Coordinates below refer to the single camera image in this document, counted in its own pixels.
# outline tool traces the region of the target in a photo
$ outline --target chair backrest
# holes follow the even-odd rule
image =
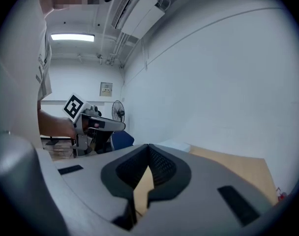
[[[132,146],[134,138],[123,130],[113,133],[110,141],[112,150],[118,150]]]

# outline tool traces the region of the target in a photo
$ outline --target air conditioner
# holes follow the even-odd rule
[[[165,14],[156,6],[158,0],[121,0],[112,26],[123,33],[142,38]]]

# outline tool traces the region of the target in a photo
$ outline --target ceiling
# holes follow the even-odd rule
[[[75,5],[69,9],[53,11],[46,18],[47,33],[87,33],[94,34],[94,42],[86,41],[53,41],[51,37],[50,44],[52,48],[53,59],[77,58],[97,58],[101,54],[103,59],[109,59],[113,52],[117,37],[120,34],[119,29],[111,26],[112,19],[121,0],[114,0],[110,11],[109,20],[106,25],[103,49],[101,50],[102,34],[106,23],[107,13],[111,2],[106,3],[99,0],[99,4]],[[130,37],[119,57],[123,61],[137,42],[137,38]]]

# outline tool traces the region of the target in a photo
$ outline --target wall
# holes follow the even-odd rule
[[[66,117],[62,111],[72,93],[98,107],[102,116],[112,118],[111,108],[120,99],[123,76],[117,66],[100,65],[98,60],[53,59],[50,82],[52,93],[41,101],[41,108],[47,113]],[[99,96],[100,83],[113,83],[112,97]]]
[[[135,143],[174,138],[264,158],[276,187],[299,177],[299,32],[275,0],[191,0],[125,67]]]

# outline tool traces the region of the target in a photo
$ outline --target fluorescent light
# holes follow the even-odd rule
[[[82,40],[94,42],[95,36],[88,34],[51,34],[53,40]]]

